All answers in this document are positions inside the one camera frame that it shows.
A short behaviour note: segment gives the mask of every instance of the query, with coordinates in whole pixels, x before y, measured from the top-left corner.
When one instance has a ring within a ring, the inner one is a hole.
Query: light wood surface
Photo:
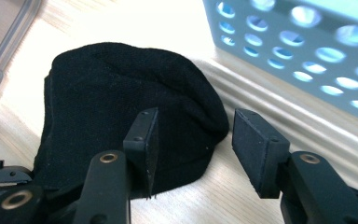
[[[55,56],[98,42],[167,49],[191,59],[233,109],[253,109],[292,143],[327,158],[358,189],[358,119],[213,45],[202,1],[46,0],[0,86],[0,160],[32,169],[43,129],[43,79]],[[203,178],[131,202],[133,223],[283,223],[279,200],[258,199],[229,135]]]
[[[201,1],[43,1],[0,86],[0,160],[33,168],[43,129],[43,81],[55,56],[97,42],[123,42],[210,58]],[[204,177],[151,200],[131,202],[132,223],[282,223],[278,200],[258,199],[230,144]]]

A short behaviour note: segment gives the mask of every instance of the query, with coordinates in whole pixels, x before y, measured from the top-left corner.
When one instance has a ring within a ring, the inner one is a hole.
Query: black fabric hat
[[[228,132],[222,102],[188,59],[162,49],[101,43],[57,56],[45,79],[45,126],[34,183],[81,183],[91,158],[121,149],[137,114],[158,108],[153,194],[200,178]]]

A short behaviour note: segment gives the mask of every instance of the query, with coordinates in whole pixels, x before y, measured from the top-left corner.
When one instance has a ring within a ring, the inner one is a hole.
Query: brass screw
[[[21,207],[28,203],[33,197],[30,190],[20,190],[10,196],[8,196],[1,204],[1,207],[5,210],[11,210]]]
[[[118,155],[114,154],[114,153],[108,153],[108,154],[104,154],[103,156],[101,156],[100,161],[103,163],[109,163],[112,161],[117,160]]]
[[[310,163],[310,164],[318,164],[319,162],[321,162],[317,157],[304,153],[300,155],[301,160]]]

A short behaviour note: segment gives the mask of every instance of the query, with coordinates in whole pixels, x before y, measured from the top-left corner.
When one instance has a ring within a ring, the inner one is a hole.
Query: black beanie
[[[34,160],[44,189],[84,181],[99,152],[122,149],[137,114],[158,108],[153,194],[200,178],[228,132],[222,102],[202,72],[162,49],[101,43],[57,56],[45,79],[45,126]]]

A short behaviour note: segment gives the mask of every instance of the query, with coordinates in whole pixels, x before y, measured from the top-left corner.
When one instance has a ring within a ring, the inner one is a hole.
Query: light blue plastic basket
[[[204,0],[215,45],[358,117],[358,0]]]

